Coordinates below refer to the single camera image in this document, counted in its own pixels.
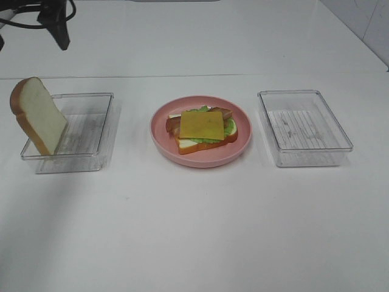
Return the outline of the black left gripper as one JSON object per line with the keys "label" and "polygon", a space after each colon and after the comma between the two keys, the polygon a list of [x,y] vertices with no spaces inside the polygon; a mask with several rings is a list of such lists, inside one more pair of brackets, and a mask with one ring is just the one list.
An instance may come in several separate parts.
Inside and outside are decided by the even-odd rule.
{"label": "black left gripper", "polygon": [[37,17],[39,23],[47,23],[47,29],[61,50],[67,50],[70,38],[67,31],[66,0],[40,1]]}

